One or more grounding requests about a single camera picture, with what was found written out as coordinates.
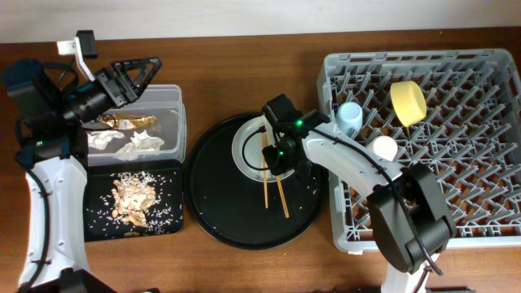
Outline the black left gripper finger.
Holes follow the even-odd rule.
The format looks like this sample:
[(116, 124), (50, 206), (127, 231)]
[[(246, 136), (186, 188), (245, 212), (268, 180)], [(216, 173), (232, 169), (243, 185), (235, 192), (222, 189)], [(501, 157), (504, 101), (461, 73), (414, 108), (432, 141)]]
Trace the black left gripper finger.
[(146, 76), (159, 71), (162, 67), (162, 62), (157, 57), (150, 57), (115, 61), (111, 63), (111, 66), (120, 75), (129, 75), (130, 72), (138, 70), (142, 75)]
[(160, 64), (137, 64), (131, 65), (127, 69), (126, 73), (131, 80), (131, 87), (136, 98), (142, 96), (160, 68)]

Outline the gold foil wrapper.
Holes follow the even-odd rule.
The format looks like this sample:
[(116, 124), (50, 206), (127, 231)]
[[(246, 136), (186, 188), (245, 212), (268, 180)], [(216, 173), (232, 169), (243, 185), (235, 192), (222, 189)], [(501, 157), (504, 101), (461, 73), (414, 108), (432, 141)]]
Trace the gold foil wrapper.
[(157, 123), (155, 116), (136, 116), (126, 114), (103, 114), (97, 120), (109, 129), (140, 129)]

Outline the grey round plate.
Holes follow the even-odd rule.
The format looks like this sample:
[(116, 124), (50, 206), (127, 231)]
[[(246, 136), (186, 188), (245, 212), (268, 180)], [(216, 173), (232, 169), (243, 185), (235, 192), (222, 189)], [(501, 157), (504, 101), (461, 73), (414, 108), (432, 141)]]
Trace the grey round plate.
[[(246, 140), (250, 134), (257, 131), (261, 126), (264, 126), (266, 132), (263, 134), (257, 133), (251, 137), (247, 143)], [(236, 167), (246, 176), (246, 178), (253, 181), (263, 182), (264, 174), (266, 174), (266, 181), (276, 182), (276, 177), (269, 171), (258, 171), (250, 168), (244, 161), (243, 155), (247, 162), (256, 168), (265, 168), (262, 155), (262, 137), (268, 136), (269, 142), (274, 144), (274, 136), (272, 127), (263, 116), (248, 119), (246, 122), (239, 123), (239, 129), (234, 135), (231, 153)]]

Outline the blue plastic cup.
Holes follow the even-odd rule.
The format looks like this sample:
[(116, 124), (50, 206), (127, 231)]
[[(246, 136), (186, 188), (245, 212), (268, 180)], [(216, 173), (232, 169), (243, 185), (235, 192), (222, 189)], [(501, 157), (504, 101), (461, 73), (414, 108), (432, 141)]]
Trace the blue plastic cup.
[(363, 112), (361, 106), (355, 102), (346, 102), (339, 106), (335, 114), (335, 123), (339, 129), (351, 137), (362, 127)]

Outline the pink plastic cup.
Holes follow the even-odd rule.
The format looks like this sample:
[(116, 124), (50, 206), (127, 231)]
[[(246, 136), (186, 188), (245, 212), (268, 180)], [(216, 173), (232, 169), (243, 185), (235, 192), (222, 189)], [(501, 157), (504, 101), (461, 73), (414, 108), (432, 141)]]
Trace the pink plastic cup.
[(393, 161), (398, 152), (397, 142), (393, 138), (384, 135), (373, 139), (366, 148), (389, 161)]

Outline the yellow bowl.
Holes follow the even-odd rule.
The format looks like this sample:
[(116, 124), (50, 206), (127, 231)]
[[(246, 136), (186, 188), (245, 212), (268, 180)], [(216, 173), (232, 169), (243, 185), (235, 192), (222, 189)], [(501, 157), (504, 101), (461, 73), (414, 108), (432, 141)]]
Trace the yellow bowl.
[(427, 116), (426, 99), (416, 82), (392, 83), (390, 96), (396, 116), (403, 126), (410, 127)]

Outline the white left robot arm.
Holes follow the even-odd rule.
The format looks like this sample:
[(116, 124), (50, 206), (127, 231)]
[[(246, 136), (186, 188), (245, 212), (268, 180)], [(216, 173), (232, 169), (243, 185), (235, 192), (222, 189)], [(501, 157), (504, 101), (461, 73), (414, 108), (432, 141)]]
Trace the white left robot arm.
[(85, 124), (137, 101), (160, 70), (157, 57), (116, 61), (85, 84), (59, 88), (48, 70), (65, 63), (22, 59), (3, 73), (7, 95), (20, 109), (15, 162), (30, 192), (27, 256), (20, 292), (109, 292), (91, 272), (85, 251), (83, 199), (88, 182)]

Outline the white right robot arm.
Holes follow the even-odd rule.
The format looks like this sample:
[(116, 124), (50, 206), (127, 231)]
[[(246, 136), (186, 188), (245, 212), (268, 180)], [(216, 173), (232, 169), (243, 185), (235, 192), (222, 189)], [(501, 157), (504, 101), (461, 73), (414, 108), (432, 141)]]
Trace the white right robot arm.
[(387, 261), (382, 292), (424, 292), (436, 258), (456, 226), (436, 175), (425, 164), (405, 167), (386, 160), (341, 133), (320, 112), (270, 110), (263, 116), (274, 145), (262, 153), (270, 172), (326, 168), (365, 197), (373, 239)]

